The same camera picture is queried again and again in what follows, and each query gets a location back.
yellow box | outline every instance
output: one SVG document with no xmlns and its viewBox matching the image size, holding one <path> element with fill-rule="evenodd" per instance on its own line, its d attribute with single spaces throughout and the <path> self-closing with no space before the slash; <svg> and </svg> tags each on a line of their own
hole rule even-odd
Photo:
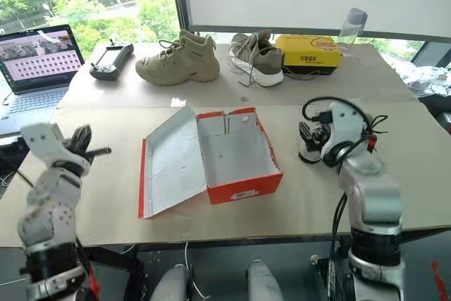
<svg viewBox="0 0 451 301">
<path fill-rule="evenodd" d="M 340 48 L 331 37 L 281 35 L 276 40 L 276 47 L 284 53 L 283 65 L 293 73 L 328 75 L 341 61 Z"/>
</svg>

laptop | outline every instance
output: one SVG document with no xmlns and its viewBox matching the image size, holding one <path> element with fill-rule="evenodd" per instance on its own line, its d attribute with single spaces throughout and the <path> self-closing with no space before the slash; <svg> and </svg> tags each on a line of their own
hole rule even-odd
<svg viewBox="0 0 451 301">
<path fill-rule="evenodd" d="M 14 93 L 0 119 L 0 135 L 48 121 L 84 63 L 69 25 L 0 36 L 0 72 Z"/>
</svg>

gray sneaker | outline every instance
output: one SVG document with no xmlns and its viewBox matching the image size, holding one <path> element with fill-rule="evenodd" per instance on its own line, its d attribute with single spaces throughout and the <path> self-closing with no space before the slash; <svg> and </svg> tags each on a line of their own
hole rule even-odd
<svg viewBox="0 0 451 301">
<path fill-rule="evenodd" d="M 199 37 L 181 30 L 180 40 L 160 40 L 162 47 L 163 43 L 170 44 L 169 48 L 136 62 L 136 71 L 144 80 L 158 86 L 171 86 L 186 80 L 206 82 L 218 77 L 216 44 L 210 36 Z"/>
<path fill-rule="evenodd" d="M 261 86 L 273 86 L 283 80 L 283 54 L 269 42 L 268 30 L 251 36 L 238 33 L 232 38 L 228 57 Z"/>
</svg>

plastic water bottle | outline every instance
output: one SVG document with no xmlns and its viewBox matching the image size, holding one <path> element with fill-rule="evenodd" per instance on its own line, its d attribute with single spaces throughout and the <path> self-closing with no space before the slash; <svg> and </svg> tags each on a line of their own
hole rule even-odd
<svg viewBox="0 0 451 301">
<path fill-rule="evenodd" d="M 358 8 L 351 8 L 341 27 L 337 40 L 337 45 L 342 51 L 347 51 L 354 44 L 355 38 L 363 32 L 367 19 L 368 14 L 365 11 Z"/>
</svg>

beige hiking boot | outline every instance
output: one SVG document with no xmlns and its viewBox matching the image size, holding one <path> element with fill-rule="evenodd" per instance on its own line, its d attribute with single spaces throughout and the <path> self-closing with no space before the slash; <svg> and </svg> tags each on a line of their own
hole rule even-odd
<svg viewBox="0 0 451 301">
<path fill-rule="evenodd" d="M 186 80 L 212 81 L 219 75 L 219 62 L 214 56 L 216 44 L 207 35 L 199 37 L 181 30 L 180 40 L 168 42 L 169 48 L 152 57 L 136 62 L 136 71 L 141 78 L 158 86 L 181 84 Z"/>
</svg>

